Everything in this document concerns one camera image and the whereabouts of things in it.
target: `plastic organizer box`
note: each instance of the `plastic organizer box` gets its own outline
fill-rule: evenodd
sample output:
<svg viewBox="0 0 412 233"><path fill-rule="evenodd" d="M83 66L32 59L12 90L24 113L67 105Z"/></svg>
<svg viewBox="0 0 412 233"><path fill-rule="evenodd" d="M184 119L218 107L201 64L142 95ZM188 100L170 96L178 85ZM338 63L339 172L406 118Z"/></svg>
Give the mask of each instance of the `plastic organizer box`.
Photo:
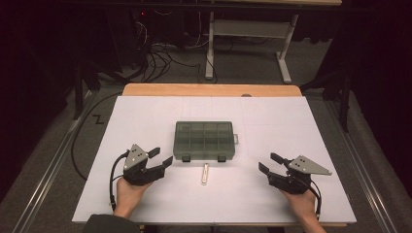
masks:
<svg viewBox="0 0 412 233"><path fill-rule="evenodd" d="M173 153L176 159L218 160L234 156L233 127L230 121L177 121Z"/></svg>

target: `white paper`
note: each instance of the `white paper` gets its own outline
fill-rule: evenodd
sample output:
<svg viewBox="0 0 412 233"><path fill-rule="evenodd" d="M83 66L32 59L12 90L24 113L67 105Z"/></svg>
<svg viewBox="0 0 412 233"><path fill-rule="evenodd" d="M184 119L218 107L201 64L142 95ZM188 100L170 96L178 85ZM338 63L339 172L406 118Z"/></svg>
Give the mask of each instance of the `white paper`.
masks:
<svg viewBox="0 0 412 233"><path fill-rule="evenodd" d="M272 172L286 175L286 168L270 159L270 152L276 152L287 159L304 155L332 172L332 176L312 176L323 195L322 222L356 221L304 97L137 96L118 98L73 221L112 213L108 188L111 168L132 144L146 151L161 148L148 167L173 156L179 120L231 121L239 138L233 160L174 160L165 178L145 192L132 220L156 224L296 222L286 198L258 169L261 162ZM122 174L123 162L117 175ZM205 162L209 163L209 176L207 185L202 185Z"/></svg>

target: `human hand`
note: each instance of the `human hand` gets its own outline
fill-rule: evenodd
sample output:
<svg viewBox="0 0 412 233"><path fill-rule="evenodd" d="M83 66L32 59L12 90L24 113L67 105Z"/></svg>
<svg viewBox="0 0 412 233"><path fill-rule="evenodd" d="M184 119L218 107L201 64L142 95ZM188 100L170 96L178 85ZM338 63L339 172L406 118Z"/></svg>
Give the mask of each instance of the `human hand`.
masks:
<svg viewBox="0 0 412 233"><path fill-rule="evenodd" d="M121 216L124 218L130 218L134 209L139 205L143 193L152 183L147 183L143 186L137 186L130 184L124 178L118 180L118 194L117 205L113 212L115 216Z"/></svg>
<svg viewBox="0 0 412 233"><path fill-rule="evenodd" d="M290 194L279 189L288 199L293 213L307 233L324 233L315 214L315 194L306 190L303 194Z"/></svg>
<svg viewBox="0 0 412 233"><path fill-rule="evenodd" d="M293 213L298 218L305 218L315 215L315 195L306 190L303 194L290 194L284 190L279 189L288 199Z"/></svg>

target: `table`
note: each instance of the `table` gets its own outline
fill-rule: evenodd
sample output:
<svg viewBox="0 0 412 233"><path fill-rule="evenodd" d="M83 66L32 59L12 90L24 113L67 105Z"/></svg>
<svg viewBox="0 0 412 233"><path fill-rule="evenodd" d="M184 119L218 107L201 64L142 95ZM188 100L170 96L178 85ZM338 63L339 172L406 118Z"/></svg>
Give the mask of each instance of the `table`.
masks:
<svg viewBox="0 0 412 233"><path fill-rule="evenodd" d="M341 0L225 0L227 2L242 3L269 3L269 4L293 4L293 5L321 5L340 6ZM221 36L247 36L262 38L283 39L284 45L281 51L276 51L276 59L281 70L284 83L291 83L291 75L285 61L291 43L293 31L296 27L298 15L293 15L290 22L267 22L249 20L227 20L215 19L214 12L210 13L209 22L209 45L206 60L206 80L214 77L214 49L213 42L215 35Z"/></svg>
<svg viewBox="0 0 412 233"><path fill-rule="evenodd" d="M254 97L228 97L245 93ZM265 97L270 94L277 98ZM174 160L165 178L147 190L136 211L139 215L135 213L131 219L144 224L296 224L285 198L258 170L260 161L273 172L285 174L282 166L269 158L270 150L276 148L289 159L305 151L306 156L332 172L331 177L313 177L323 191L323 225L356 221L306 99L297 87L141 83L129 84L116 103L73 221L84 222L91 214L111 212L107 190L110 169L132 143L144 150L161 147L160 155L148 163L153 167L171 155L176 119L200 117L233 122L239 135L233 160L208 161L207 185L200 184L204 161ZM264 134L269 137L256 137Z"/></svg>

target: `metal stand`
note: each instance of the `metal stand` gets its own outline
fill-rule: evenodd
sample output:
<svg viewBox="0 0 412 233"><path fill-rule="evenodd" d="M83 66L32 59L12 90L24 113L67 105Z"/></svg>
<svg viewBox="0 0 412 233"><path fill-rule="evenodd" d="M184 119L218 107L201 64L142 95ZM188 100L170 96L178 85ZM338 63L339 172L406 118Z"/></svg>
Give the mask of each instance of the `metal stand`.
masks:
<svg viewBox="0 0 412 233"><path fill-rule="evenodd" d="M276 59L281 69L284 83L291 83L292 79L286 65L285 56L291 43L298 15L293 15L291 22L264 22L246 20L215 19L215 14L210 14L209 21L209 48L206 61L206 80L212 80L214 75L214 36L250 36L263 38L284 39L282 51L276 52Z"/></svg>

